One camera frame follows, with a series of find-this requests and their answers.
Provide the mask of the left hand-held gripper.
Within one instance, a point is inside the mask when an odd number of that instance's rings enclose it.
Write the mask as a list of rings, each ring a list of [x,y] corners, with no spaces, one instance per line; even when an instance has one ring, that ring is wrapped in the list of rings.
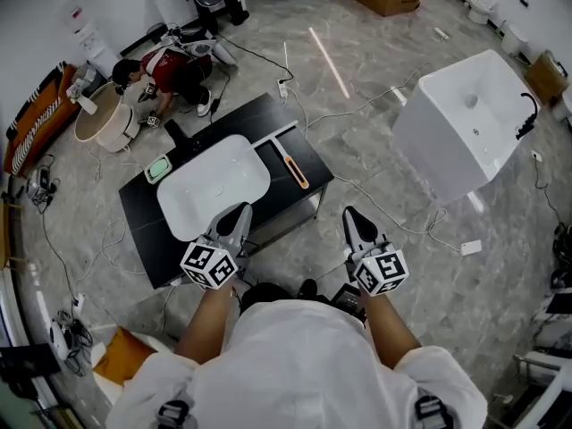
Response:
[[[209,224],[209,238],[190,242],[180,267],[195,284],[219,290],[234,276],[244,274],[248,256],[241,243],[248,237],[252,206],[241,202],[224,209]]]

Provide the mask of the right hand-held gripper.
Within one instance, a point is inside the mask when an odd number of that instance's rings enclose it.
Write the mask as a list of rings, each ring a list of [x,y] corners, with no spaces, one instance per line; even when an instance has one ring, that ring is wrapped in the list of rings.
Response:
[[[386,234],[354,206],[343,210],[342,225],[349,247],[360,250],[347,258],[349,279],[356,281],[368,296],[396,290],[409,277],[402,250],[395,248]]]

